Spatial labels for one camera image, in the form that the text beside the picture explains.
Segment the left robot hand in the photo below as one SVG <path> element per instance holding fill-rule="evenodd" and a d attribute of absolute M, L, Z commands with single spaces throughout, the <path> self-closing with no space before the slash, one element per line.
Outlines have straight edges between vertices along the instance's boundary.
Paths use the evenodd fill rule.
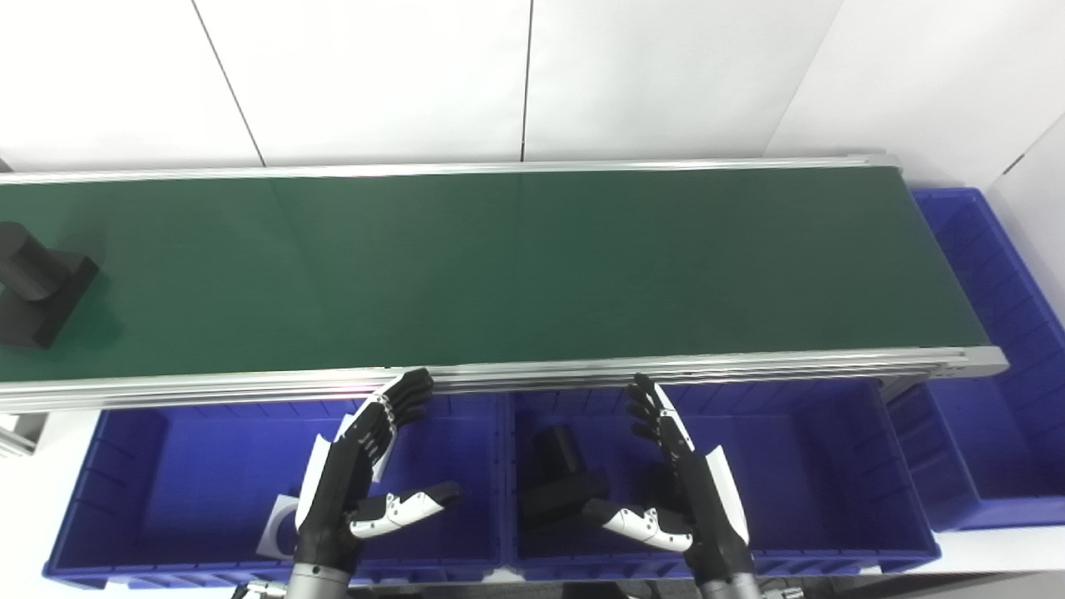
<path fill-rule="evenodd" d="M 346 414 L 332 438 L 317 437 L 295 516 L 293 581 L 349 582 L 368 539 L 437 515 L 463 493 L 448 481 L 414 492 L 368 495 L 399 430 L 425 416 L 433 385 L 426 369 L 404 372 Z"/>

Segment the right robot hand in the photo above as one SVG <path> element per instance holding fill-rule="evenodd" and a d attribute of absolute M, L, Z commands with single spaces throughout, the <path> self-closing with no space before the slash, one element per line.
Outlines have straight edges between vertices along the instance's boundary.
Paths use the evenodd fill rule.
<path fill-rule="evenodd" d="M 663 387 L 637 373 L 627 385 L 632 432 L 661 450 L 678 509 L 638 509 L 602 499 L 583 504 L 586 520 L 632 541 L 679 553 L 703 598 L 757 598 L 746 509 L 722 446 L 697 450 Z"/>

